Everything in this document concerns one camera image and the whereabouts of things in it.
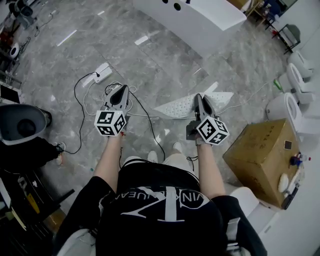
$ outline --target gray marble tile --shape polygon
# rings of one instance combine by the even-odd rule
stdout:
[[[181,40],[168,30],[161,31],[150,38],[140,48],[154,60],[172,79],[188,90],[195,87],[208,74],[206,70],[180,50]]]
[[[103,62],[110,64],[113,73],[91,87],[85,99],[91,114],[100,109],[102,93],[113,81],[135,86],[135,95],[148,110],[204,92],[218,82],[216,92],[233,92],[234,96],[227,106],[232,108],[220,114],[230,137],[214,147],[213,152],[223,179],[237,182],[223,154],[247,124],[266,120],[266,105],[280,93],[272,80],[286,68],[284,46],[277,38],[271,39],[269,30],[263,26],[256,28],[249,18],[228,42],[211,56],[202,58],[175,34],[135,10],[132,0],[51,0],[44,6],[35,6],[37,25],[48,21],[53,10],[56,10],[53,20],[40,29],[37,37],[34,37],[36,24],[19,30],[17,36],[20,43],[31,37],[16,75],[23,81],[21,89],[27,101],[52,113],[52,125],[45,133],[49,142],[64,141],[72,152],[79,148],[82,109],[74,98],[74,85]],[[77,32],[57,47],[74,30]],[[135,45],[145,35],[149,40]],[[81,102],[89,86],[78,84],[76,95]],[[130,98],[133,102],[130,112],[144,115],[137,101]],[[176,141],[182,143],[186,156],[197,155],[194,141],[186,141],[185,129],[190,120],[151,118],[151,121],[166,156]],[[81,135],[82,147],[77,154],[64,153],[62,166],[51,161],[42,170],[59,195],[75,189],[76,193],[62,204],[66,212],[93,175],[91,170],[107,143],[95,130],[94,116],[85,115]],[[146,117],[130,118],[122,146],[122,163],[129,156],[146,159],[151,150],[157,152],[160,162],[163,160]]]

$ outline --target power strip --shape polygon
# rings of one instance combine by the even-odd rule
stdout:
[[[110,67],[107,67],[106,69],[104,69],[103,71],[101,72],[98,72],[99,73],[99,77],[97,76],[94,76],[93,79],[94,81],[99,84],[101,83],[103,80],[105,80],[108,76],[110,76],[112,74],[112,70]]]

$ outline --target cardboard box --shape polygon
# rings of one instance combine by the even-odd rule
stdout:
[[[291,150],[284,149],[285,141],[292,142]],[[289,161],[298,153],[295,133],[281,119],[247,125],[223,159],[258,199],[281,208],[285,198],[278,191],[280,176],[286,173],[292,180],[298,167]]]
[[[230,4],[237,7],[239,10],[248,2],[248,0],[227,0]]]

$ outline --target shoe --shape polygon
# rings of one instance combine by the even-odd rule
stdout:
[[[176,142],[173,144],[173,147],[172,147],[174,150],[178,150],[181,154],[182,154],[182,145],[180,142]]]
[[[150,151],[148,154],[148,161],[157,164],[158,163],[158,155],[156,151]]]
[[[67,146],[64,142],[54,143],[54,146],[56,147],[56,150],[59,151],[60,153],[65,151],[67,148]]]
[[[59,152],[58,157],[55,159],[55,162],[58,166],[62,165],[63,155],[62,153],[66,150],[67,146],[64,142],[55,143],[56,150]]]

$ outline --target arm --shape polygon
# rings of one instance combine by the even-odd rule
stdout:
[[[121,133],[117,137],[108,138],[106,147],[94,171],[94,176],[103,179],[115,193],[118,186],[121,141]]]
[[[226,194],[225,185],[210,144],[197,146],[200,192],[212,199]]]

